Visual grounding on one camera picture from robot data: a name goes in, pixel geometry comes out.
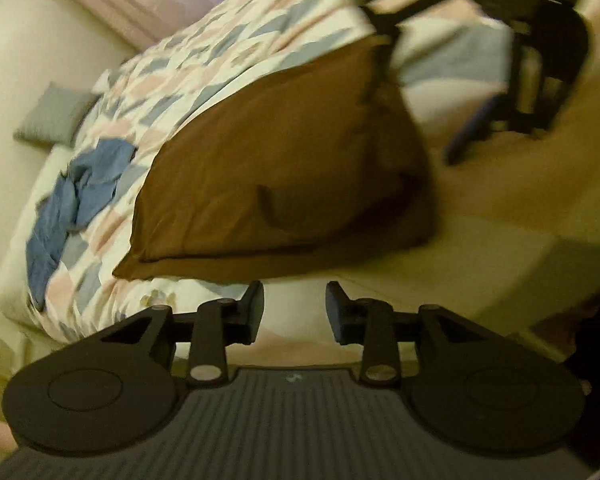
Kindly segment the brown garment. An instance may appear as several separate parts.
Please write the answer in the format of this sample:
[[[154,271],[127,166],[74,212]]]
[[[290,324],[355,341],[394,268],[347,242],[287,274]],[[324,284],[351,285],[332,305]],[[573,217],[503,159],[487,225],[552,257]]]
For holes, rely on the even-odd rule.
[[[431,170],[389,54],[360,39],[181,128],[151,164],[114,275],[248,283],[426,243]]]

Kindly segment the grey striped pillow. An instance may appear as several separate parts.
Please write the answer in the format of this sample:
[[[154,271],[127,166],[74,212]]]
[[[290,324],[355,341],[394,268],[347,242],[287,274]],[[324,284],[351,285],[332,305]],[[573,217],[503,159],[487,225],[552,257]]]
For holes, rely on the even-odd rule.
[[[51,82],[14,132],[14,139],[35,145],[65,145],[74,139],[99,95]]]

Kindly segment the white mattress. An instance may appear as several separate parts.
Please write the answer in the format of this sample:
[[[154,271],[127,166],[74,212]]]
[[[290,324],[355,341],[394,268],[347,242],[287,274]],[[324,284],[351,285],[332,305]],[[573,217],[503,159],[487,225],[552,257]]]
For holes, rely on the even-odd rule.
[[[64,171],[74,156],[77,148],[86,138],[87,133],[96,122],[99,111],[96,102],[86,114],[80,128],[76,132],[73,148],[56,144],[50,150],[42,169],[36,176],[31,194],[20,214],[14,235],[0,269],[0,312],[12,322],[30,328],[41,328],[35,307],[30,298],[28,283],[26,246],[38,215],[38,203],[53,191],[57,177]]]

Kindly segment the blue denim garment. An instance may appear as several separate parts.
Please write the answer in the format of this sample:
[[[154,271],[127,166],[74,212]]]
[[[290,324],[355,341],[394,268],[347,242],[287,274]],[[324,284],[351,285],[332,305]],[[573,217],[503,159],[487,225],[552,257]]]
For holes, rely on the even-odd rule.
[[[45,309],[48,282],[57,270],[70,235],[84,230],[114,199],[118,182],[136,147],[120,138],[99,140],[81,152],[57,177],[38,206],[26,245],[27,278],[33,307]]]

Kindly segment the checkered teddy bear quilt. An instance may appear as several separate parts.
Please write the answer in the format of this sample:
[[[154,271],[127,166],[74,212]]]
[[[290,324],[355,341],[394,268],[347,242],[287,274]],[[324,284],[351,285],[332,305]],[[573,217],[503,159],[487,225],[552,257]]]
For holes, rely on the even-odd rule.
[[[246,84],[313,60],[360,38],[366,26],[351,0],[223,0],[197,23],[161,40],[100,80],[105,92],[88,113],[74,148],[55,148],[38,176],[18,229],[30,235],[38,206],[56,179],[101,140],[120,138],[135,156],[117,182],[114,199],[70,235],[60,263],[37,302],[1,280],[1,306],[24,311],[34,326],[61,344],[75,342],[155,304],[178,313],[205,301],[238,296],[238,285],[153,278],[121,281],[112,271],[128,252],[134,203],[160,148],[179,128]],[[355,296],[414,311],[433,302],[484,321],[513,281],[517,230],[505,223],[452,214],[421,248],[322,273],[270,281],[256,347],[279,344],[292,354],[332,350],[324,311],[331,280]]]

